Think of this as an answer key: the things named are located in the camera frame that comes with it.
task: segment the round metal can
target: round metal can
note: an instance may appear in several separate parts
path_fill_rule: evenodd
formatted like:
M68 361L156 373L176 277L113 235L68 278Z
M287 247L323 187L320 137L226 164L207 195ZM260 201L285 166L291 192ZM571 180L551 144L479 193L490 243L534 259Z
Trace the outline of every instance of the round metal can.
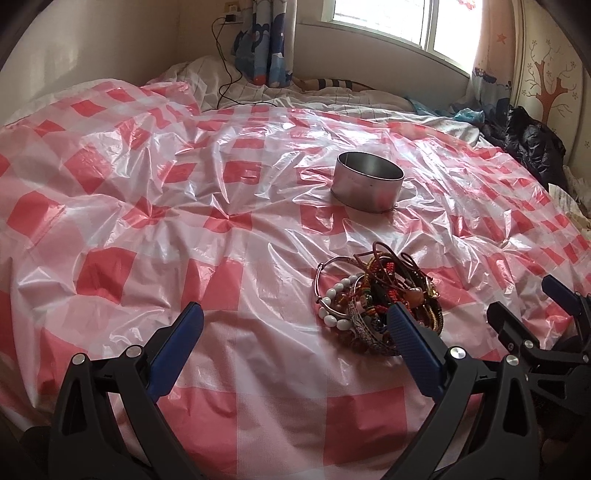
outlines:
M369 213L393 210L404 172L385 158L363 152L339 155L330 189L340 202Z

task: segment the blue gripper pad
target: blue gripper pad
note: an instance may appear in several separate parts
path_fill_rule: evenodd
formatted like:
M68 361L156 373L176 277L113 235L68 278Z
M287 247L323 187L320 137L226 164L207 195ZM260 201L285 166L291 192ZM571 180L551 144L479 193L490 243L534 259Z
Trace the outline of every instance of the blue gripper pad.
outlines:
M579 297L552 275L544 277L542 280L542 290L569 315L578 317L581 314Z
M172 329L150 365L148 396L154 403L173 389L184 364L203 331L203 310L198 303L190 303L166 328Z
M421 328L426 332L428 330L417 323L402 303L395 303L388 309L387 321L392 340L418 389L424 396L438 401L444 393L441 373L443 366L419 331Z

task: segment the pile of bracelets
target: pile of bracelets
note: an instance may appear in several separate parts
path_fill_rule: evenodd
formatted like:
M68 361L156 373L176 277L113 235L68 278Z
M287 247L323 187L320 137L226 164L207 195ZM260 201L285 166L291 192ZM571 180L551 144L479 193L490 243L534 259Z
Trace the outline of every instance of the pile of bracelets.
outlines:
M320 274L336 262L361 270L343 278L324 295L319 292ZM334 329L339 341L357 353L398 355L387 328L390 305L402 302L423 326L441 334L443 312L433 279L423 273L414 259L396 255L382 242L374 242L372 251L353 257L334 257L318 266L314 295L318 316Z

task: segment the window frame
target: window frame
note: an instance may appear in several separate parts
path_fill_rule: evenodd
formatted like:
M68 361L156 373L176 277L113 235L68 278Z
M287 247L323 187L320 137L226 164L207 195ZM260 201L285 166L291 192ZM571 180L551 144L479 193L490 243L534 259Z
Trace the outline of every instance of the window frame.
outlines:
M360 25L334 20L336 0L323 0L321 23L324 25L330 24L331 27L338 28L339 30L355 31L357 33L362 33L371 37L377 37L401 47L408 48L409 50L420 53L421 55L425 55L432 60L443 63L452 70L470 78L470 74L472 72L471 70L470 72L467 72L458 62L435 50L437 20L439 17L439 0L427 1L428 8L425 9L424 19L424 21L427 23L427 28L422 35L423 38L421 38L421 44L408 41L404 38L396 37L395 35L391 35L380 30L374 30L373 28L362 27Z

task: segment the bed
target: bed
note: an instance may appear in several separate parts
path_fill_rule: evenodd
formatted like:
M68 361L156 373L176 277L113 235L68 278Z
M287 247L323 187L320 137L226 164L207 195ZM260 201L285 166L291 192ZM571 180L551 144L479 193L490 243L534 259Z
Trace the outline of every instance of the bed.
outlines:
M401 359L339 345L317 317L318 263L376 240L412 254L441 293L443 340L500 359L487 306L503 302L550 347L569 318L540 281L591 291L589 244L468 124L336 87L238 82L216 109L227 81L205 57L144 87L51 95L0 129L0 406L21 429L48 422L74 354L119 355L198 301L204 332L158 406L205 473L379 478L432 403ZM395 211L332 198L349 150L404 169Z

